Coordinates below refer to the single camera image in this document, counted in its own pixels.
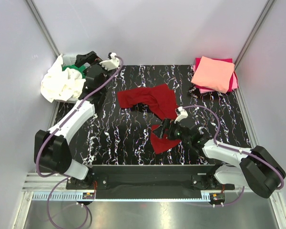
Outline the dark red t shirt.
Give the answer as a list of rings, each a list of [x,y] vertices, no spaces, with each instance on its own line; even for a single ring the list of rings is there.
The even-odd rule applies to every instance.
[[[175,93],[166,84],[120,91],[117,93],[117,98],[122,109],[131,108],[137,104],[144,104],[162,121],[166,118],[174,120],[177,117],[175,112],[177,108]],[[156,154],[168,151],[181,142],[180,140],[160,139],[154,133],[151,133],[150,141]]]

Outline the white t shirt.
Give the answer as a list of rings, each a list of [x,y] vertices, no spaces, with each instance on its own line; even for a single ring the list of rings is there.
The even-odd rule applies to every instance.
[[[69,68],[63,71],[62,64],[62,55],[59,55],[41,81],[41,95],[51,103],[77,101],[85,83],[79,71]]]

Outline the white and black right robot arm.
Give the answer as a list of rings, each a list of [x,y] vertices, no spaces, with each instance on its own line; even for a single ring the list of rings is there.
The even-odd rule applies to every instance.
[[[285,171],[262,146],[250,149],[219,143],[201,134],[197,126],[189,128],[171,119],[164,119],[152,133],[158,139],[179,140],[197,155],[223,162],[194,180],[194,187],[200,190],[234,185],[269,198],[284,185]]]

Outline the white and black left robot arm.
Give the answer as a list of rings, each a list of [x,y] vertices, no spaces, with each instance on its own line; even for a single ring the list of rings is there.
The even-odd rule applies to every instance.
[[[101,62],[102,59],[94,51],[76,56],[76,67],[89,64],[83,71],[86,81],[78,101],[56,125],[47,131],[39,130],[35,135],[34,163],[40,177],[47,177],[47,174],[41,173],[42,168],[50,171],[50,176],[57,173],[78,180],[88,177],[88,167],[72,158],[69,143],[104,103],[107,93],[104,84],[110,71],[102,67]]]

